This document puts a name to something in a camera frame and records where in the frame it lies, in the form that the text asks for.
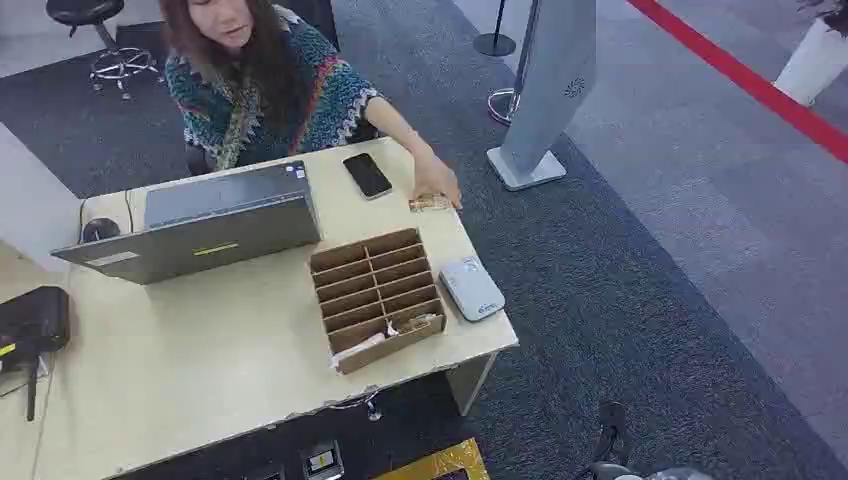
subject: black stool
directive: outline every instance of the black stool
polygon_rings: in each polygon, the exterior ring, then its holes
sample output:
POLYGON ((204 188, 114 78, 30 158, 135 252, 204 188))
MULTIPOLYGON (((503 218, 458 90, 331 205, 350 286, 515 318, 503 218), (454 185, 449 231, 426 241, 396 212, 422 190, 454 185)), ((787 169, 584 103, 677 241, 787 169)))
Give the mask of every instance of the black stool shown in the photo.
POLYGON ((93 25, 106 44, 106 51, 91 64, 89 78, 94 82, 94 89, 103 88, 101 80, 115 80, 121 90, 121 97, 129 100, 132 96, 124 90, 126 79, 144 71, 158 75, 159 71, 153 67, 156 60, 149 51, 141 48, 119 48, 103 25, 103 22, 123 9, 124 0, 47 0, 47 14, 53 20, 71 27, 70 36, 81 26, 93 25))

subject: long brown hair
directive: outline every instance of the long brown hair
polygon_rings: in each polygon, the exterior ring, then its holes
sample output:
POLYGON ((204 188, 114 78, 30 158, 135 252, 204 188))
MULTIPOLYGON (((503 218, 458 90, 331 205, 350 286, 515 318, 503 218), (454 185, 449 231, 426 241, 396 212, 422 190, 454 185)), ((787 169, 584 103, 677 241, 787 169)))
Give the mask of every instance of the long brown hair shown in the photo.
POLYGON ((283 34, 280 20, 269 0, 245 0, 253 16, 253 32, 242 48, 240 67, 214 40, 200 33, 188 11, 189 0, 159 0, 168 42, 201 74, 217 71, 236 85, 248 74, 259 88, 262 112, 273 123, 292 116, 299 119, 307 99, 301 61, 283 34))

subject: wooden organizer box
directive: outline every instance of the wooden organizer box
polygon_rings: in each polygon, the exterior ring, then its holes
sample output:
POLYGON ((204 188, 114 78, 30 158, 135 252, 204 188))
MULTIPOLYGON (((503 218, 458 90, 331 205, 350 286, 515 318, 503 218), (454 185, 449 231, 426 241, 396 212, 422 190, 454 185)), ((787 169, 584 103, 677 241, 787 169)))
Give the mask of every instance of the wooden organizer box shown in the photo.
POLYGON ((382 332, 386 340, 343 358, 344 374, 445 329, 445 314, 416 229, 312 256, 312 280, 330 350, 337 354, 382 332), (435 316, 422 321, 425 314, 435 316), (399 335, 388 336, 391 321, 399 335))

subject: white pillar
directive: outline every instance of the white pillar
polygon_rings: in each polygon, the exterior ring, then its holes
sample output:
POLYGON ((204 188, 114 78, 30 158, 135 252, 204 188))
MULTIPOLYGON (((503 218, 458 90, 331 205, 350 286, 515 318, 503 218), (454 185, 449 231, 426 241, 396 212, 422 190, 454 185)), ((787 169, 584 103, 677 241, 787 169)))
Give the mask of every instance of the white pillar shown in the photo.
POLYGON ((521 100, 504 144, 488 152, 510 190, 565 175, 548 149, 595 83, 595 0, 534 0, 528 28, 521 100))

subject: computer mouse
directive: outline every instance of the computer mouse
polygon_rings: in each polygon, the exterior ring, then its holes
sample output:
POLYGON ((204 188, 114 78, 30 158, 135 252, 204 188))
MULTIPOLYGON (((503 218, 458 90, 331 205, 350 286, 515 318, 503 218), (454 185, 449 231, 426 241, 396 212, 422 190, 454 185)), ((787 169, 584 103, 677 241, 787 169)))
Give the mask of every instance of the computer mouse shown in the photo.
POLYGON ((111 218, 95 218, 85 224, 82 230, 82 239, 85 243, 105 240, 117 237, 121 234, 118 224, 111 218))

